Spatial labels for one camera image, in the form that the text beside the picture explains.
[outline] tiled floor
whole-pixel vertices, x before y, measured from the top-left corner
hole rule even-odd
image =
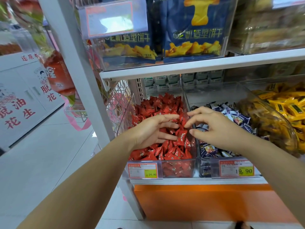
[[[0,228],[15,229],[54,188],[91,158],[97,145],[92,127],[76,131],[63,110],[28,134],[0,157]],[[255,229],[301,229],[299,225],[252,223]],[[231,222],[137,221],[120,188],[97,229],[227,229]]]

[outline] price tag holder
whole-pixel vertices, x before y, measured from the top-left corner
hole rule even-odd
[[[273,0],[273,9],[305,4],[305,0]]]
[[[220,160],[219,174],[221,178],[254,177],[255,167],[246,159]]]
[[[158,164],[155,163],[128,163],[129,179],[158,179]]]
[[[146,0],[120,0],[78,10],[83,39],[148,31]]]

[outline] shelf post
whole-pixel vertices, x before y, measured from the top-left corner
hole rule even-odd
[[[104,148],[115,135],[76,23],[73,7],[69,0],[39,0],[39,3],[92,123],[98,143]],[[121,178],[119,186],[136,217],[143,220],[144,213],[132,191],[132,185]]]

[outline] yellow price sticker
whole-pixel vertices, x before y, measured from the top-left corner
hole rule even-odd
[[[145,169],[144,175],[146,178],[158,178],[156,169]]]
[[[241,166],[238,167],[240,177],[254,176],[254,166]]]

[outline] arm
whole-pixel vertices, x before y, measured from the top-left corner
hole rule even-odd
[[[158,115],[122,133],[50,193],[18,229],[94,229],[112,196],[132,150],[177,140],[159,132],[178,128],[179,115]]]
[[[190,133],[217,148],[248,158],[262,173],[296,219],[305,226],[305,164],[269,141],[243,130],[222,113],[200,107],[188,113],[192,118],[185,127],[205,122],[208,132],[191,129]]]

